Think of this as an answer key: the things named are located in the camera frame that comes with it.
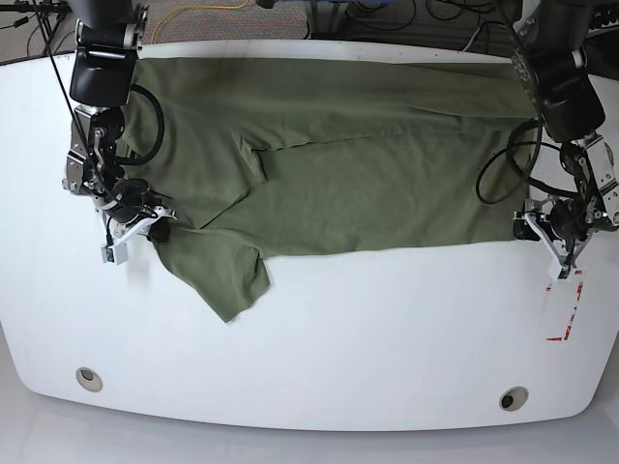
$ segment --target white table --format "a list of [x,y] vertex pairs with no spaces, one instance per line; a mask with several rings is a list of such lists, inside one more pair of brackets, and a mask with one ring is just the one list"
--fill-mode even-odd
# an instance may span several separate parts
[[[314,41],[145,47],[142,57],[154,56],[502,61]],[[56,61],[69,84],[73,57]],[[602,134],[619,153],[619,85],[594,85]],[[619,330],[619,235],[599,234],[581,257],[584,288],[567,341],[546,339],[566,310],[556,298],[572,305],[573,288],[556,285],[555,303],[544,306],[549,257],[540,244],[516,242],[270,259],[272,288],[225,325],[146,241],[133,242],[128,264],[101,264],[101,218],[90,199],[61,188],[70,116],[50,64],[0,68],[0,89],[0,321],[33,392],[188,421],[313,430],[541,421],[589,404]],[[538,175],[569,187],[556,155],[541,158]],[[101,392],[75,380],[83,366],[102,376]],[[501,410],[500,396],[517,386],[529,400]]]

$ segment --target olive green cloth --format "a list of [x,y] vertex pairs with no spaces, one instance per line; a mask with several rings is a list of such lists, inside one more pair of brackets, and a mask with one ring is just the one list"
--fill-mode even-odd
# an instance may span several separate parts
[[[506,241],[524,188],[493,208],[475,178],[534,115],[503,65],[288,59],[141,60],[165,137],[131,177],[173,198],[163,264],[224,321],[269,287],[263,259]],[[157,124],[133,94],[127,145],[146,154]],[[514,184],[492,169],[488,195]]]

